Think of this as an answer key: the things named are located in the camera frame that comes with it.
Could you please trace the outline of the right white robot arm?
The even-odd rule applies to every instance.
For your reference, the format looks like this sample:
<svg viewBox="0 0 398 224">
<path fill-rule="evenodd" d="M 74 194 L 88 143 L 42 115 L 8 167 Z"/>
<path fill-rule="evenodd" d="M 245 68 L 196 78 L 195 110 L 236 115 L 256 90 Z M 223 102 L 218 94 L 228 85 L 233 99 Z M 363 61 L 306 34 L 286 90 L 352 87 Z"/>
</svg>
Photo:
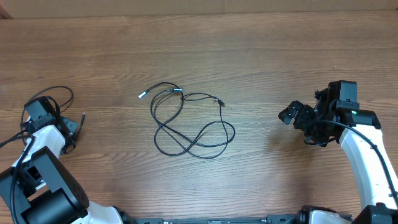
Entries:
<svg viewBox="0 0 398 224">
<path fill-rule="evenodd" d="M 338 80 L 316 91 L 314 107 L 291 102 L 278 117 L 303 131 L 307 145 L 336 142 L 345 152 L 358 187 L 361 212 L 356 218 L 304 206 L 295 223 L 397 223 L 397 175 L 384 147 L 381 124 L 358 102 L 357 83 Z"/>
</svg>

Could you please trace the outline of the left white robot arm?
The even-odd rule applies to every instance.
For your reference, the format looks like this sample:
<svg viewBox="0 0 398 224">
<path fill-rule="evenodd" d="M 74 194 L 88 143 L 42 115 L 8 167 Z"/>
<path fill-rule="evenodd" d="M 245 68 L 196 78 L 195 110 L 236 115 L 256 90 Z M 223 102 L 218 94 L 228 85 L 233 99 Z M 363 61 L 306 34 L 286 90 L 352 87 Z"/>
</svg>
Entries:
<svg viewBox="0 0 398 224">
<path fill-rule="evenodd" d="M 111 224 L 129 223 L 116 207 L 105 207 L 88 199 L 77 180 L 59 157 L 79 126 L 61 116 L 60 107 L 49 96 L 25 104 L 29 119 L 12 141 L 26 137 L 20 158 L 1 173 L 1 197 L 14 223 Z"/>
</svg>

